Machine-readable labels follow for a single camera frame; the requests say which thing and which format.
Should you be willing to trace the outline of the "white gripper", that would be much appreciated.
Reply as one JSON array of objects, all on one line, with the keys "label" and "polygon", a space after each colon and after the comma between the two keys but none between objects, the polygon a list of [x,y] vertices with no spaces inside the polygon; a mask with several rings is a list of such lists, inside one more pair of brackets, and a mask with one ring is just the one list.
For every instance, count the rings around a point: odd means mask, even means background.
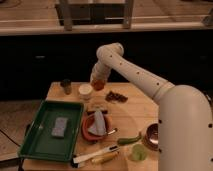
[{"label": "white gripper", "polygon": [[90,80],[102,80],[106,82],[110,76],[110,73],[111,69],[108,66],[96,63],[92,69]]}]

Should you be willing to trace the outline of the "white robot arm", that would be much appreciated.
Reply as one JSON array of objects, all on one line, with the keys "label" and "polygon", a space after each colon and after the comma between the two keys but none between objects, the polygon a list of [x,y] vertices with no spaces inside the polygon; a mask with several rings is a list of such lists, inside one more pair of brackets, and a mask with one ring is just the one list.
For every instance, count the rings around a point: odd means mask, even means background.
[{"label": "white robot arm", "polygon": [[174,85],[123,58],[119,43],[100,46],[90,80],[115,70],[158,105],[158,171],[213,171],[213,111],[198,89]]}]

